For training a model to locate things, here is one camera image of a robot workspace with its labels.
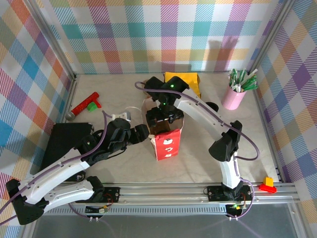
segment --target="box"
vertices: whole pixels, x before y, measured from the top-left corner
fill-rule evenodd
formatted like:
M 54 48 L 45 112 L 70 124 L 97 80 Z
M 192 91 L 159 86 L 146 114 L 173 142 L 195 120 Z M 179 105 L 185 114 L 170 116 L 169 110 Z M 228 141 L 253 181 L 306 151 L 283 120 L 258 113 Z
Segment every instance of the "box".
M 156 107 L 156 102 L 152 98 L 147 98 L 142 104 L 142 119 L 147 125 L 146 113 Z M 172 124 L 167 121 L 158 123 L 155 128 L 150 127 L 149 139 L 153 145 L 156 159 L 163 160 L 178 155 L 180 136 L 184 125 L 184 118 L 175 120 Z
M 172 77 L 177 76 L 183 79 L 191 89 L 197 94 L 198 97 L 202 97 L 199 90 L 200 78 L 197 73 L 172 73 L 166 72 L 164 76 L 164 82 L 168 82 Z

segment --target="green toy piece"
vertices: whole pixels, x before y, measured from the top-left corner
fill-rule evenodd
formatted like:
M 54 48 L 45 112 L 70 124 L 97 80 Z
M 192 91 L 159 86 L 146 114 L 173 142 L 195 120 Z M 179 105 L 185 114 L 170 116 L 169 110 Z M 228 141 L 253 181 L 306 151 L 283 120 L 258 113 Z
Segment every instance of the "green toy piece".
M 96 103 L 92 102 L 90 104 L 88 104 L 87 109 L 88 111 L 92 112 L 93 110 L 95 110 L 97 108 Z

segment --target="red and yellow toy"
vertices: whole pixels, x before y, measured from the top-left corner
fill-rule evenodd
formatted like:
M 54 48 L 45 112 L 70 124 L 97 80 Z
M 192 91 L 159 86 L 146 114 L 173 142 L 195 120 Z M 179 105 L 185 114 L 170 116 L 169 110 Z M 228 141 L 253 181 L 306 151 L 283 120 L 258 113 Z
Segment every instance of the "red and yellow toy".
M 100 103 L 97 101 L 99 94 L 97 92 L 92 93 L 88 98 L 82 101 L 78 106 L 76 106 L 70 112 L 65 115 L 66 120 L 74 120 L 75 117 L 80 114 L 90 103 L 95 103 L 98 108 L 101 108 Z
M 273 179 L 265 177 L 263 183 L 259 186 L 259 189 L 265 192 L 276 193 L 276 187 L 273 186 Z

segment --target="pink cup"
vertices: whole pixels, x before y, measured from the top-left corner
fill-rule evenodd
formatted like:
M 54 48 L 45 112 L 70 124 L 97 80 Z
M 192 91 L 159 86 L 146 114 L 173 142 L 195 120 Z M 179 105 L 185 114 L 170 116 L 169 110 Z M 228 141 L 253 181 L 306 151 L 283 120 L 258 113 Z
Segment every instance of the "pink cup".
M 221 100 L 222 105 L 228 109 L 228 110 L 235 110 L 238 108 L 240 105 L 244 95 L 246 94 L 247 91 L 243 93 L 237 93 L 233 91 L 230 86 L 228 85 L 227 91 Z

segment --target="red toy hammer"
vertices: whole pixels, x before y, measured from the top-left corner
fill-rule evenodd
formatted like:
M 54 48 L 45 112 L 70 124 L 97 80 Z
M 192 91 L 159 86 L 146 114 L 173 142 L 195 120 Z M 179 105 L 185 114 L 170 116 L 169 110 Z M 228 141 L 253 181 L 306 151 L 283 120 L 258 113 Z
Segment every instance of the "red toy hammer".
M 76 106 L 70 112 L 65 114 L 66 120 L 74 120 L 75 117 L 80 114 L 90 103 L 94 102 L 98 108 L 101 108 L 100 103 L 97 101 L 99 94 L 97 92 L 92 93 L 88 98 L 82 101 L 78 106 Z

